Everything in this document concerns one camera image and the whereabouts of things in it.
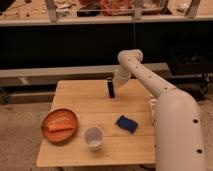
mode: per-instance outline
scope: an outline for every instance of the table leg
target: table leg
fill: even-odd
[[[57,171],[64,171],[63,167],[56,167]]]

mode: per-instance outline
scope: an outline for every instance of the sponge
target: sponge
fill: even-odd
[[[117,124],[120,128],[128,130],[131,134],[133,134],[138,127],[137,122],[126,118],[124,115],[121,115],[115,124]]]

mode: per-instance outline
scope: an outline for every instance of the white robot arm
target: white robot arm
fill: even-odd
[[[141,64],[140,50],[118,54],[115,87],[133,74],[157,99],[155,144],[157,171],[207,171],[200,125],[200,108],[188,93]]]

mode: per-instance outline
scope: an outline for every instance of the cup rim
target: cup rim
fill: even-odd
[[[89,130],[89,129],[92,129],[92,128],[97,128],[98,130],[100,130],[102,136],[101,136],[101,140],[100,140],[100,144],[102,144],[103,142],[103,138],[104,138],[104,132],[103,132],[103,129],[100,127],[100,126],[90,126],[90,127],[87,127],[84,131],[84,134],[83,134],[83,138],[84,138],[84,142],[89,145],[89,143],[86,141],[86,138],[85,138],[85,134],[86,132]]]

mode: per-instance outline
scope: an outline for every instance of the gray floor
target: gray floor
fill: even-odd
[[[54,168],[37,168],[35,165],[42,139],[40,125],[51,108],[52,96],[46,99],[41,94],[36,98],[20,97],[18,102],[17,98],[11,100],[13,104],[0,105],[0,171],[53,171]],[[213,171],[213,96],[210,94],[208,98],[199,104],[203,111],[201,121],[208,171]],[[138,165],[65,170],[143,171]]]

